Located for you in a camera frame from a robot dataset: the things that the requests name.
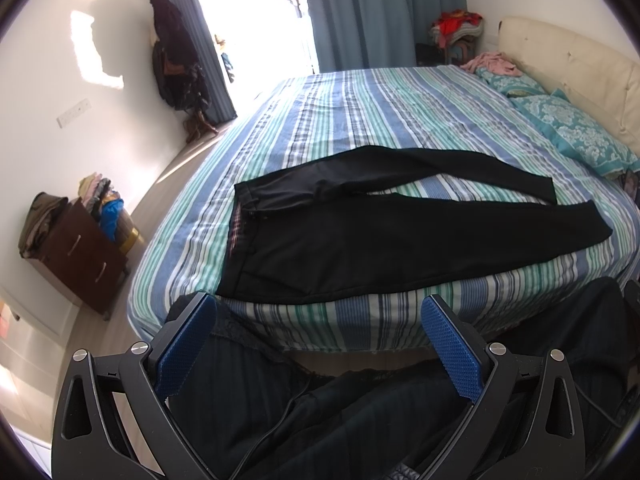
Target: black cable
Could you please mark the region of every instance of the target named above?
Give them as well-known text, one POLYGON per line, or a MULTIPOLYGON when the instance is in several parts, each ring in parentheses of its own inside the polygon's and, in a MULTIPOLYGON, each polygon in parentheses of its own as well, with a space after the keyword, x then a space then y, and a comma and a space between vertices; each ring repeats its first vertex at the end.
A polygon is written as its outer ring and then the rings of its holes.
POLYGON ((284 422, 284 419, 287 418, 287 415, 289 415, 289 410, 291 409, 291 406, 293 405, 293 403, 296 400, 298 400, 298 398, 300 396, 302 396, 303 394, 306 393, 306 390, 308 389, 309 384, 311 384, 311 377, 309 377, 308 380, 306 380, 305 387, 302 388, 302 391, 299 394, 297 394, 295 397, 291 397, 289 399, 289 402, 287 403, 287 407, 284 409, 284 413, 282 414, 282 417, 280 418, 278 423, 273 428, 271 428, 269 431, 267 431, 267 433, 265 433, 263 436, 261 436, 256 441, 256 443, 251 446, 249 451, 247 451, 244 454, 244 456, 242 457, 242 460, 238 464, 238 467, 236 467, 236 470, 233 471, 233 473, 231 473, 231 476, 229 477, 229 480, 235 480, 235 478, 240 474, 240 472, 242 471, 242 468, 244 467, 246 462, 251 458, 251 455, 255 452, 255 450, 258 448, 258 446, 260 446, 261 443, 263 443, 267 438, 269 438, 282 425, 282 423, 284 422))
POLYGON ((600 415, 602 415, 604 418, 607 419, 607 421, 609 421, 609 424, 611 424, 612 426, 618 428, 619 430, 622 429, 622 426, 620 424, 618 424, 615 419, 613 419, 607 412, 605 412, 600 406, 598 406, 593 400, 591 400, 591 397, 589 397, 580 386, 578 386, 578 384, 575 384, 575 390, 581 394, 582 398, 584 400, 586 400, 591 407, 596 410, 600 415))

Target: blue curtain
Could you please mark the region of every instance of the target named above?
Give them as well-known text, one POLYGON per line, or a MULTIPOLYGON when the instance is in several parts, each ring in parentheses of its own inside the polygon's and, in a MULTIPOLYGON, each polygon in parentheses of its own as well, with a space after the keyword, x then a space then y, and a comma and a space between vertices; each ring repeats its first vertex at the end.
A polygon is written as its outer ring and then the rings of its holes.
POLYGON ((171 0, 182 13, 184 27, 189 32, 196 47, 200 65, 207 80, 207 88, 211 95, 211 106, 206 115, 214 124, 230 121, 235 118, 236 110, 226 90, 225 78, 222 75, 220 61, 213 38, 204 19, 199 0, 171 0))
POLYGON ((308 0, 321 72, 415 66, 415 43, 466 0, 308 0))

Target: brown cabinet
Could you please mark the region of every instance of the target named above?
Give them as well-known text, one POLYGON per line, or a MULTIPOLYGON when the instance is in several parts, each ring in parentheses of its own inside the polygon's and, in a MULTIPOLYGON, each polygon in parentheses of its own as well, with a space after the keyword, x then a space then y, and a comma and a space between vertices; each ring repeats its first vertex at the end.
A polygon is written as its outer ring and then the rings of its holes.
POLYGON ((66 207, 30 262, 70 300, 105 318, 122 273, 128 274, 127 257, 79 200, 66 207))

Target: headboard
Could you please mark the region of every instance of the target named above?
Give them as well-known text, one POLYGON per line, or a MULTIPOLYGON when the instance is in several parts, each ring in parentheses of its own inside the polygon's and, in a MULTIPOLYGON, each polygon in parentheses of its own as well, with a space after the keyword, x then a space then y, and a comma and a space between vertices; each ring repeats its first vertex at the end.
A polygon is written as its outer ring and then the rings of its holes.
POLYGON ((640 156, 640 64, 565 28, 511 16, 502 20, 498 49, 640 156))

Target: blue gripper pad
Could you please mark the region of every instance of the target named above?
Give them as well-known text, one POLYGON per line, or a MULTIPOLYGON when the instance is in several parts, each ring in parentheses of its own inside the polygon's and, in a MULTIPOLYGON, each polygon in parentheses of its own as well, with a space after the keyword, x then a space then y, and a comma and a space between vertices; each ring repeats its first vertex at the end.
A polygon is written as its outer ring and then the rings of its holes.
POLYGON ((215 298, 207 294, 158 360, 154 390, 159 399, 180 391, 216 322, 217 310, 215 298))
POLYGON ((478 402, 484 385, 481 365, 458 331, 431 296, 422 301, 422 328, 438 353, 461 397, 478 402))

